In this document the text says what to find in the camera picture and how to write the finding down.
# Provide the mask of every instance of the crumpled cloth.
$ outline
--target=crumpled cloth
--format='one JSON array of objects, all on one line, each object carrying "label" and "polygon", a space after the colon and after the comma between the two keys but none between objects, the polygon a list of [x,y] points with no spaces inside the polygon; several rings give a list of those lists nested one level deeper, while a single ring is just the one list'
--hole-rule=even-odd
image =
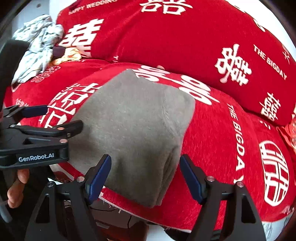
[{"label": "crumpled cloth", "polygon": [[61,58],[51,61],[50,66],[58,65],[67,61],[77,61],[81,59],[82,56],[79,53],[79,50],[77,48],[69,47],[66,48],[65,53]]},{"label": "crumpled cloth", "polygon": [[30,78],[43,73],[53,57],[53,46],[62,39],[64,28],[52,22],[49,15],[41,15],[18,29],[12,39],[30,43],[28,51],[23,56],[12,84],[25,83]]}]

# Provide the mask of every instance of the white patterned cloth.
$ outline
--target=white patterned cloth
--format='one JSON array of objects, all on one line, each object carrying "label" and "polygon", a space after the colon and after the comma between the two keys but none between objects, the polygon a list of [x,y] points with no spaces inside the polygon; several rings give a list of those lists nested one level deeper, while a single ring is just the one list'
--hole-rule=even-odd
[{"label": "white patterned cloth", "polygon": [[293,212],[291,212],[288,216],[276,222],[262,222],[266,236],[266,241],[274,241],[283,231],[292,215]]},{"label": "white patterned cloth", "polygon": [[25,83],[30,78],[43,73],[53,57],[53,46],[64,35],[62,25],[52,22],[49,15],[41,15],[18,29],[12,39],[30,43],[28,51],[23,56],[12,84]]}]

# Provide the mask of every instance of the red blanket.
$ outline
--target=red blanket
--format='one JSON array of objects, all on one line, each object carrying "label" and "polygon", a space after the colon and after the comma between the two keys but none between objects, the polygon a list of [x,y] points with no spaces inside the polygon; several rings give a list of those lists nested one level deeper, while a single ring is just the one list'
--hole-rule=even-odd
[{"label": "red blanket", "polygon": [[225,0],[81,0],[61,11],[60,45],[110,63],[191,76],[276,125],[291,121],[296,63],[268,30]]},{"label": "red blanket", "polygon": [[[97,71],[84,72],[85,66],[92,64]],[[41,82],[32,80],[21,84],[12,94],[13,104],[49,106],[45,116],[24,120],[22,124],[52,127],[70,121],[100,86],[123,70],[133,69],[147,81],[174,86],[195,98],[195,113],[184,137],[182,153],[188,154],[207,175],[221,182],[243,181],[263,221],[276,221],[290,212],[295,197],[295,175],[283,140],[275,127],[247,114],[229,95],[187,75],[139,64],[107,65],[104,61],[82,60],[62,63],[55,68],[56,71],[52,70],[53,73]],[[53,168],[59,174],[64,173],[63,179],[80,176],[79,170],[70,163]],[[183,230],[193,227],[200,211],[179,168],[161,206],[145,208],[108,188],[103,189],[100,198],[144,219]],[[222,227],[224,211],[225,203],[222,203],[217,229]]]}]

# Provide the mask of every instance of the yellow fabric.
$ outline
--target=yellow fabric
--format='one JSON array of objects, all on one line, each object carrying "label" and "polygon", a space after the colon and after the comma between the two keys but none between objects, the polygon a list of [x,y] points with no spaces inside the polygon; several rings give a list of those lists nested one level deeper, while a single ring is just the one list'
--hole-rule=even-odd
[{"label": "yellow fabric", "polygon": [[58,65],[67,61],[77,61],[81,59],[82,59],[82,56],[79,53],[79,50],[76,48],[69,47],[65,49],[64,56],[51,61],[50,66]]}]

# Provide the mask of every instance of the white wall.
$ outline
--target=white wall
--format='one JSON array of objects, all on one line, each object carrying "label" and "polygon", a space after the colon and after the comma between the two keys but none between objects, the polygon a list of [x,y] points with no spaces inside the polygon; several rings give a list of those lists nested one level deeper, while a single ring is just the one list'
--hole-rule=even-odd
[{"label": "white wall", "polygon": [[296,60],[296,48],[276,16],[259,0],[227,0],[243,9],[257,20],[259,25],[269,30],[287,48]]},{"label": "white wall", "polygon": [[59,12],[74,2],[76,2],[76,0],[49,0],[49,14],[52,20],[55,22]]},{"label": "white wall", "polygon": [[32,0],[14,18],[12,22],[12,33],[14,33],[17,29],[21,28],[25,22],[29,22],[43,14],[49,14],[49,0]]}]

